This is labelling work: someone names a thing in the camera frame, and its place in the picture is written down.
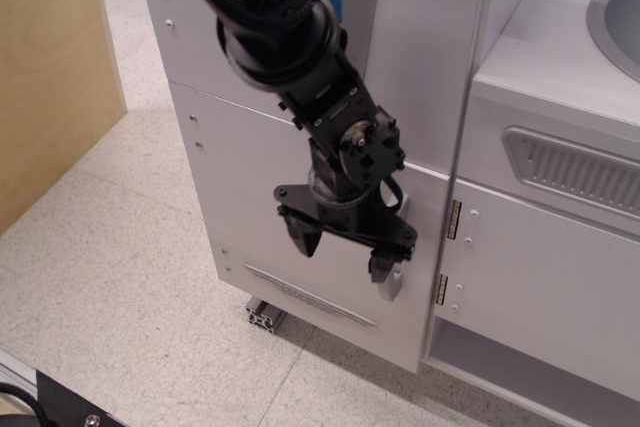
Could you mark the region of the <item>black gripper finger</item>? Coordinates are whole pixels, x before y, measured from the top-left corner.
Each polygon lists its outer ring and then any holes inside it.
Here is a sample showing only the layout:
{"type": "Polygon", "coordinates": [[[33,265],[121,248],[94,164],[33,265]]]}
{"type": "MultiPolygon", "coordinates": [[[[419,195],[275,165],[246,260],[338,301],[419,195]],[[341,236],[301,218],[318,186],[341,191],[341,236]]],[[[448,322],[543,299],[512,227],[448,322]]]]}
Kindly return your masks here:
{"type": "Polygon", "coordinates": [[[322,225],[298,212],[283,214],[287,231],[297,249],[306,257],[312,257],[322,237],[322,225]]]}
{"type": "Polygon", "coordinates": [[[368,263],[369,274],[373,283],[384,283],[397,263],[396,251],[388,245],[380,245],[371,251],[368,263]]]}

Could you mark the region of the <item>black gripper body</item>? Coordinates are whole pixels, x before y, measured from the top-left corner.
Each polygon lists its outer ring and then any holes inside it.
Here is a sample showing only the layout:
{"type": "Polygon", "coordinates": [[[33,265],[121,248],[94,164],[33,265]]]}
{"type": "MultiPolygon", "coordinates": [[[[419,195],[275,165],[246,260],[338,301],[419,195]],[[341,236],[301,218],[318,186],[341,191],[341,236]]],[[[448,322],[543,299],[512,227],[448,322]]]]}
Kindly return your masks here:
{"type": "Polygon", "coordinates": [[[306,184],[278,186],[274,197],[279,202],[280,216],[287,211],[298,212],[320,223],[323,233],[329,232],[372,250],[380,245],[391,246],[396,251],[397,262],[402,262],[412,258],[417,231],[397,215],[403,200],[401,190],[393,183],[389,189],[396,201],[392,205],[385,202],[380,187],[348,202],[321,198],[306,184]]]}

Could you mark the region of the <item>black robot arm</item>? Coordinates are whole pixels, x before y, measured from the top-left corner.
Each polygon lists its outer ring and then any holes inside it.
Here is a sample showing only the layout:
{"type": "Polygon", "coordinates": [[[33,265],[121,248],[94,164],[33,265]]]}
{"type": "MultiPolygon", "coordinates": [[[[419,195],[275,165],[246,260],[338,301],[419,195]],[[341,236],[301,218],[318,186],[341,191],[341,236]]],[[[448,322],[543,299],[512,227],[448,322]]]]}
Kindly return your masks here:
{"type": "Polygon", "coordinates": [[[324,233],[371,248],[369,274],[384,283],[409,260],[417,233],[384,202],[404,166],[395,120],[372,99],[346,55],[347,32],[329,0],[206,0],[221,49],[237,75],[279,97],[308,132],[312,159],[304,185],[274,195],[298,250],[312,256],[324,233]]]}

